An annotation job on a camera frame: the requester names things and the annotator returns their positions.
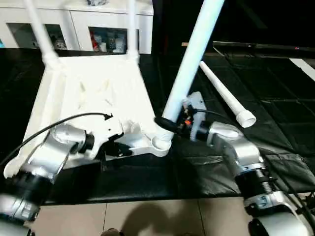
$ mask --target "black wire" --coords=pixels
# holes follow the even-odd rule
[[[11,159],[13,159],[14,154],[20,150],[20,148],[22,148],[25,144],[27,144],[29,141],[31,141],[32,139],[34,139],[35,137],[37,137],[38,135],[40,135],[41,133],[51,129],[52,127],[55,127],[56,125],[59,125],[61,123],[64,123],[68,120],[71,119],[75,119],[77,117],[84,117],[84,116],[104,116],[105,119],[109,118],[110,116],[104,113],[98,113],[98,112],[90,112],[90,113],[82,113],[82,114],[77,114],[74,116],[70,116],[68,118],[62,119],[60,121],[57,121],[41,130],[39,130],[38,132],[34,133],[33,135],[31,135],[30,137],[28,137],[27,139],[25,139],[20,145],[18,145],[12,152],[9,153],[9,155],[7,155],[1,162],[0,162],[0,166],[3,166],[4,164],[6,164],[7,162],[9,162]]]
[[[310,211],[310,209],[307,207],[307,205],[305,205],[305,203],[303,202],[303,200],[301,199],[301,197],[298,195],[298,193],[294,190],[294,188],[289,184],[289,182],[284,178],[284,176],[279,172],[279,170],[275,167],[275,165],[271,162],[271,160],[266,156],[263,155],[263,158],[268,162],[268,165],[274,170],[274,172],[279,176],[279,178],[285,183],[285,185],[288,187],[289,191],[293,193],[293,195],[297,198],[297,200],[299,201],[299,203],[301,204],[302,207],[299,207],[298,209],[301,210],[301,212],[303,213],[303,215],[305,216],[305,218],[307,219],[308,223],[310,224],[313,233],[315,234],[315,220],[312,216],[312,213]],[[286,191],[279,185],[277,184],[277,187],[283,191],[284,193],[286,193]]]
[[[204,112],[204,113],[210,113],[210,114],[213,114],[213,115],[217,115],[219,117],[222,117],[226,120],[228,120],[229,122],[231,122],[231,120],[229,118],[227,118],[226,116],[220,114],[220,113],[217,113],[217,112],[213,112],[213,111],[209,111],[209,110],[201,110],[201,109],[194,109],[193,110],[194,112]]]

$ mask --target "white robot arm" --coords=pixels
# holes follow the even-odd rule
[[[188,122],[180,124],[165,118],[155,121],[166,130],[192,141],[203,141],[222,153],[244,197],[245,210],[253,217],[249,223],[251,236],[309,236],[306,226],[286,202],[284,193],[269,177],[256,145],[233,125],[204,120],[193,127],[192,117],[193,114],[187,115]]]
[[[105,122],[115,124],[109,119]],[[123,135],[119,124],[111,127],[102,139],[113,141]],[[28,156],[19,172],[5,180],[0,193],[0,236],[31,236],[31,230],[23,226],[25,221],[34,221],[40,206],[47,200],[59,172],[68,156],[92,150],[98,137],[93,133],[69,124],[60,124],[50,129],[44,141]]]

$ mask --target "tile floor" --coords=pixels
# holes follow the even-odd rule
[[[31,228],[36,236],[100,236],[116,228],[126,236],[249,236],[242,198],[165,200],[44,206]]]

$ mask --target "pipe end cap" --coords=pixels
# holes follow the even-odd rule
[[[244,110],[236,116],[237,122],[243,127],[251,127],[256,122],[256,117],[248,110]]]

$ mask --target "white pipe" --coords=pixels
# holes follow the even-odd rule
[[[128,50],[127,55],[129,59],[139,58],[137,49],[137,34],[136,34],[136,1],[128,0],[128,32],[127,32],[127,43]]]
[[[53,45],[48,36],[45,26],[41,23],[38,12],[32,0],[24,0],[26,10],[31,19],[31,27],[35,34],[36,40],[42,53],[42,59],[46,66],[53,66],[54,62],[58,62],[58,55],[53,49]]]
[[[171,94],[167,100],[163,112],[164,118],[174,122],[177,121],[183,100],[188,95],[223,3],[224,0],[204,0]],[[163,141],[170,141],[173,135],[173,133],[164,129],[160,129],[158,133],[159,138]]]
[[[206,74],[232,112],[236,115],[237,122],[239,122],[243,128],[252,126],[256,122],[256,117],[243,107],[243,105],[233,96],[233,94],[226,88],[226,86],[206,65],[206,63],[201,61],[200,68]]]

